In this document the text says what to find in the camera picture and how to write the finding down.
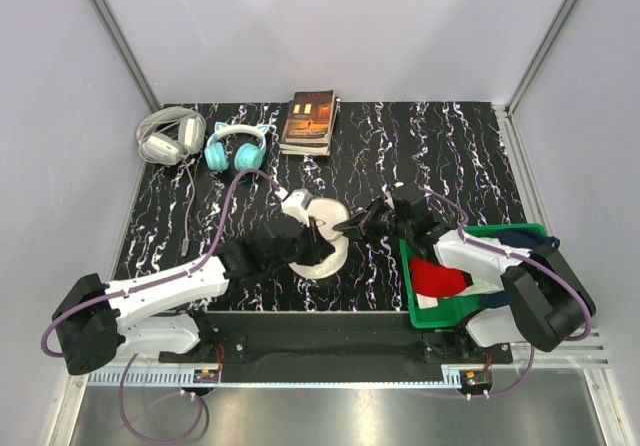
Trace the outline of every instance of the gray floor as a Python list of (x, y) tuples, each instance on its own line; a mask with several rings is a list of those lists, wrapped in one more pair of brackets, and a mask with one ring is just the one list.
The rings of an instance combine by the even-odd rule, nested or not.
[[(500, 384), (515, 378), (500, 371)], [(126, 409), (142, 433), (182, 433), (196, 406), (167, 389), (129, 388)], [(184, 444), (197, 445), (603, 445), (583, 376), (537, 370), (505, 398), (467, 403), (412, 391), (220, 389), (206, 396), (210, 418)], [(122, 426), (117, 390), (88, 388), (72, 444), (142, 444)]]

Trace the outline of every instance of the black table front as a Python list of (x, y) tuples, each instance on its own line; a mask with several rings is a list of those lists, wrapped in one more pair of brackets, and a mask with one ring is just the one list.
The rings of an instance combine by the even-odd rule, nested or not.
[[(207, 137), (216, 121), (275, 124), (262, 169), (289, 191), (306, 188), (314, 196), (338, 199), (351, 212), (368, 206), (386, 186), (404, 182), (445, 193), (469, 213), (471, 224), (525, 221), (490, 103), (342, 102), (327, 158), (279, 154), (286, 103), (182, 106), (206, 118)], [(255, 138), (240, 135), (226, 141), (231, 163), (246, 141)], [(177, 167), (147, 165), (115, 279), (144, 276), (186, 261), (180, 256), (190, 195), (185, 167), (191, 168), (196, 183), (186, 260), (209, 248), (233, 172), (209, 171), (202, 153)], [(244, 181), (236, 191), (223, 238), (282, 214), (264, 179)], [(452, 211), (432, 204), (443, 219), (456, 219)], [(197, 305), (211, 311), (401, 311), (407, 308), (407, 296), (397, 241), (388, 240), (381, 247), (351, 242), (346, 264), (332, 277), (307, 280), (282, 268), (252, 288)]]

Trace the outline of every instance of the cat ear headphones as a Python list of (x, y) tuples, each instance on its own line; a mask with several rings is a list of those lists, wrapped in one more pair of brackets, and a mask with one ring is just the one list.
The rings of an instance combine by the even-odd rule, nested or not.
[(224, 145), (220, 139), (232, 134), (250, 134), (260, 140), (260, 144), (246, 143), (240, 146), (235, 154), (233, 165), (236, 170), (258, 169), (262, 165), (262, 160), (267, 151), (267, 139), (265, 134), (269, 131), (270, 125), (258, 124), (257, 126), (248, 126), (245, 124), (229, 125), (217, 122), (214, 133), (207, 140), (207, 147), (204, 150), (204, 157), (207, 160), (207, 166), (212, 171), (226, 171), (229, 168), (229, 159), (224, 150)]
[[(177, 140), (163, 133), (176, 125), (179, 125)], [(204, 143), (205, 126), (202, 115), (191, 109), (180, 106), (162, 109), (138, 126), (138, 152), (148, 163), (176, 165), (200, 151)]]

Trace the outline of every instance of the plastic container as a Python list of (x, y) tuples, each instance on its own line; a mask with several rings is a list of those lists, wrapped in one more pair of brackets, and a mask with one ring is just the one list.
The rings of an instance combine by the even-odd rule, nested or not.
[[(504, 229), (527, 229), (535, 233), (547, 234), (544, 226), (537, 223), (467, 226), (465, 231), (472, 236), (482, 238)], [(480, 300), (484, 296), (483, 294), (438, 299), (438, 306), (435, 308), (418, 308), (418, 300), (413, 293), (413, 289), (411, 289), (411, 275), (409, 274), (409, 261), (413, 257), (413, 253), (405, 241), (400, 241), (400, 255), (402, 256), (404, 282), (407, 287), (407, 297), (409, 298), (409, 317), (414, 328), (450, 328), (480, 307)]]

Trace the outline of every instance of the stack of books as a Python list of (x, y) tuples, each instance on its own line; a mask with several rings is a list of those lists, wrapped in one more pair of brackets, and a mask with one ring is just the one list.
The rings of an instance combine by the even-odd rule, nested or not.
[(333, 91), (296, 93), (280, 136), (280, 152), (328, 156), (339, 101)]

